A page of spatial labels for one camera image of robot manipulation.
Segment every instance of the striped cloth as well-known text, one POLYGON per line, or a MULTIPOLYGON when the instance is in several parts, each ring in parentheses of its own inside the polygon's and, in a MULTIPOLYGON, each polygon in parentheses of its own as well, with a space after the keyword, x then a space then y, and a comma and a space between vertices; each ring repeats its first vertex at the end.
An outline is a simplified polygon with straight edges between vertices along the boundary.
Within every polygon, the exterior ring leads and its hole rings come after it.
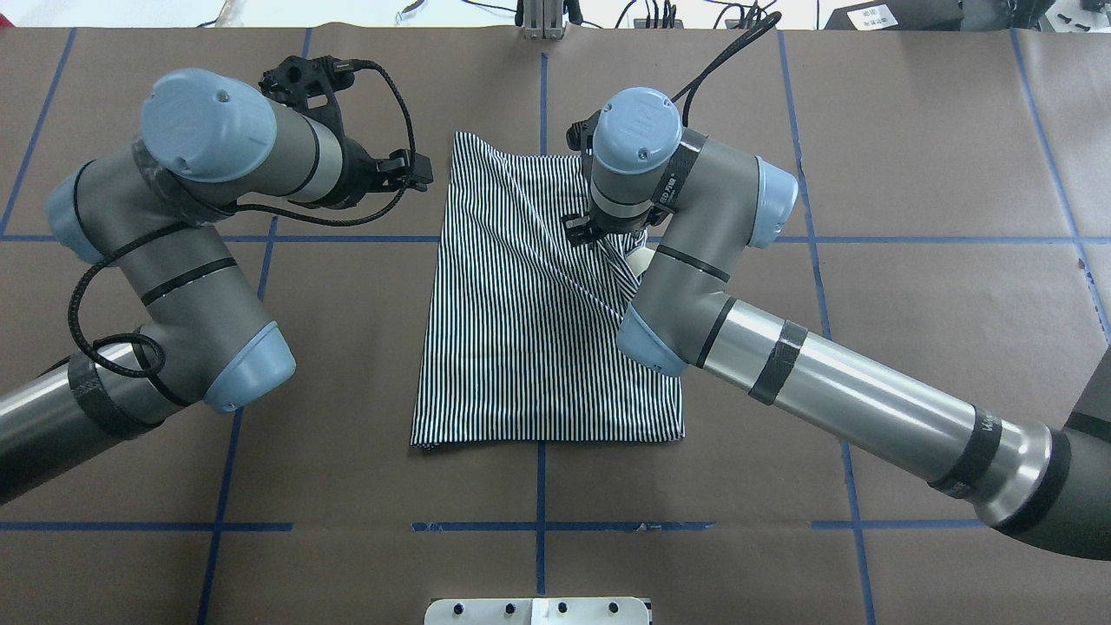
POLYGON ((682 438, 679 381, 625 359, 644 234, 572 248, 579 157, 500 152, 458 133, 412 445, 682 438))

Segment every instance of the paper tag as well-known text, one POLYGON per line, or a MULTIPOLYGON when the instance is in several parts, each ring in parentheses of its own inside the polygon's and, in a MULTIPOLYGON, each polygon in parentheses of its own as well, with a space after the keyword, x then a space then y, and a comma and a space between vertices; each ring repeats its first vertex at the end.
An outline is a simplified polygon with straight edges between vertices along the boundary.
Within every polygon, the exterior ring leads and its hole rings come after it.
POLYGON ((857 30, 879 30, 899 26, 899 21, 891 14, 891 9, 887 4, 857 9, 845 14, 852 20, 852 26, 857 27, 857 30))

